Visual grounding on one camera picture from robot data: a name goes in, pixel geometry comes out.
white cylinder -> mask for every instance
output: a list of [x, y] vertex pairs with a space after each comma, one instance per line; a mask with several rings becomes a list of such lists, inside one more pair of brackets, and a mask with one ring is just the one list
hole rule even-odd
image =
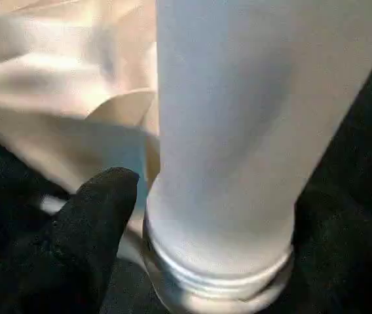
[[372, 3], [162, 0], [157, 12], [151, 242], [179, 282], [259, 276], [248, 297], [289, 255], [293, 204], [372, 68]]

black fabric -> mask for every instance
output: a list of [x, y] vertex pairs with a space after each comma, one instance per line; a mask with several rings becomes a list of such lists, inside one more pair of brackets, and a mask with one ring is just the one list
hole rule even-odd
[[98, 313], [137, 182], [123, 168], [100, 173], [37, 232], [10, 240], [0, 257], [0, 314]]
[[0, 254], [13, 241], [37, 231], [49, 216], [36, 208], [41, 195], [66, 200], [68, 193], [0, 145]]

